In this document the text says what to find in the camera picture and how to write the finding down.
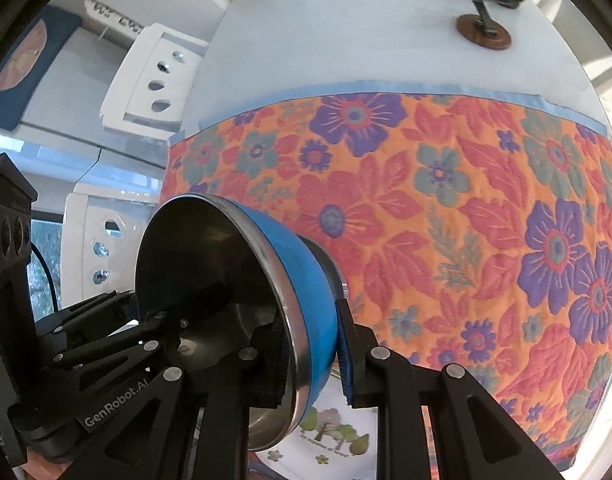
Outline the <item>forest plate print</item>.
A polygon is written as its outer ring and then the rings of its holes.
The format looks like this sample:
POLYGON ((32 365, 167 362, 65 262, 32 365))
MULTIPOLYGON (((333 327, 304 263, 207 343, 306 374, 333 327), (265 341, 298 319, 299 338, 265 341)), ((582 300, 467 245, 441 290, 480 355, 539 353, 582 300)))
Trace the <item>forest plate print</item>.
POLYGON ((374 479, 377 409, 352 408, 333 372, 287 437, 256 456, 285 479, 374 479))

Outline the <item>blue steel bowl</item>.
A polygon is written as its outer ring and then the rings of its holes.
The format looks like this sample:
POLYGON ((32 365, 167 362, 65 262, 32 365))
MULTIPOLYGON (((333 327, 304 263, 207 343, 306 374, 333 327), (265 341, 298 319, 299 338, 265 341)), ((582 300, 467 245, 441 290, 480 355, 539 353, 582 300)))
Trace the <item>blue steel bowl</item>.
POLYGON ((275 408, 252 408, 249 447, 272 448, 297 428, 327 383, 335 356, 335 302, 343 271, 323 246, 255 209, 211 194, 167 200, 138 248, 138 316, 159 312, 178 326, 190 373, 235 350, 273 356, 248 388, 283 377, 275 408))

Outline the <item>white chair near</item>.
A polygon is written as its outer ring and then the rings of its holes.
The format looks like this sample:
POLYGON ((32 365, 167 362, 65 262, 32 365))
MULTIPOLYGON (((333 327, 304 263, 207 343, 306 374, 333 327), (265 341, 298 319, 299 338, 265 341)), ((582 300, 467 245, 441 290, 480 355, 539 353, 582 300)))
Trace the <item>white chair near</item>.
POLYGON ((78 183, 68 194, 60 244, 62 306, 134 289, 138 248, 158 206, 152 193, 78 183))

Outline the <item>white chair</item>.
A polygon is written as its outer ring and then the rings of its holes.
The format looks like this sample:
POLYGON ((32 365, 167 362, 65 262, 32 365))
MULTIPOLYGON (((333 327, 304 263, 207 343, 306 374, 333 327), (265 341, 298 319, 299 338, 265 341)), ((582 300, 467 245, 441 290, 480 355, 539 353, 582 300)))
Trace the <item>white chair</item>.
POLYGON ((181 130, 207 41, 155 23, 142 29, 100 106, 104 128, 168 141, 181 130))
POLYGON ((62 306, 134 289, 138 248, 158 206, 152 193, 78 183, 68 194, 60 244, 62 306))

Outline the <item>floral quilted table mat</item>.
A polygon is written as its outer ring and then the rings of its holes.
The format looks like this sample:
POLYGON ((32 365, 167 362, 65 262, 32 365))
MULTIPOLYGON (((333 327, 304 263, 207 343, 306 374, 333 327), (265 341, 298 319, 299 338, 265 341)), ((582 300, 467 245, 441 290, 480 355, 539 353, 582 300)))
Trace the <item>floral quilted table mat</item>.
POLYGON ((559 469, 612 375, 612 140, 532 96, 289 91, 172 143, 161 195, 217 194, 318 242, 357 322, 464 365, 559 469))

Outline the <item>white chair far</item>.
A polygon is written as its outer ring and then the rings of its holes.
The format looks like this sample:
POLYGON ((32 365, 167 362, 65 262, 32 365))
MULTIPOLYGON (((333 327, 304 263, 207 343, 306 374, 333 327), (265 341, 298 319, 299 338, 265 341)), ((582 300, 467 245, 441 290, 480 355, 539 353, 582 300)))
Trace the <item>white chair far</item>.
POLYGON ((168 141, 181 130, 207 41, 155 23, 142 29, 100 106, 104 128, 168 141))

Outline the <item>wooden base phone stand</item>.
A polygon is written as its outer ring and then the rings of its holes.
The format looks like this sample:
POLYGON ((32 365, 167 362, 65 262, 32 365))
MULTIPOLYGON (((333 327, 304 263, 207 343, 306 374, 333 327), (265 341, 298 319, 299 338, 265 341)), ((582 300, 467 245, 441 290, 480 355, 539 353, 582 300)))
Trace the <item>wooden base phone stand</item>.
POLYGON ((455 20, 457 32, 466 40, 488 50, 507 50, 511 47, 510 32, 493 20, 485 2, 489 0, 470 0, 475 14, 462 14, 455 20))

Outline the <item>blue wall picture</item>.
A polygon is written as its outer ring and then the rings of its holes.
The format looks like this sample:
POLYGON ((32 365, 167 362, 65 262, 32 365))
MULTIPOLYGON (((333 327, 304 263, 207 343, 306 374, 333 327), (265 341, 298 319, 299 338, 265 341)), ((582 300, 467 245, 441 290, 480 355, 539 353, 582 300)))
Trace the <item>blue wall picture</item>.
POLYGON ((44 6, 17 38, 0 64, 0 129, 17 128, 36 86, 81 23, 77 14, 44 6))

